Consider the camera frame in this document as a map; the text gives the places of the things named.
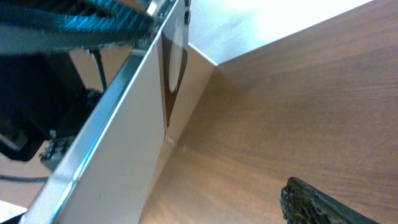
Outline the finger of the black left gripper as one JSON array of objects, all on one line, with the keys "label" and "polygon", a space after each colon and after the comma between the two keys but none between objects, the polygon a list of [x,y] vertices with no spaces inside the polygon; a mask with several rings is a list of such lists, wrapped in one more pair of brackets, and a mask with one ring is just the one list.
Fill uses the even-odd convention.
[{"label": "finger of the black left gripper", "polygon": [[24,55],[147,43],[155,20],[113,0],[1,1],[1,54]]}]

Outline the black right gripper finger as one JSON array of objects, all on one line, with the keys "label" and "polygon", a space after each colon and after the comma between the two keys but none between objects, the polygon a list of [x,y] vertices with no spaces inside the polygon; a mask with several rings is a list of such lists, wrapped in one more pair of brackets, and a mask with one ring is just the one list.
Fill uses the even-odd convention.
[{"label": "black right gripper finger", "polygon": [[297,177],[282,188],[280,205],[287,224],[377,224]]}]

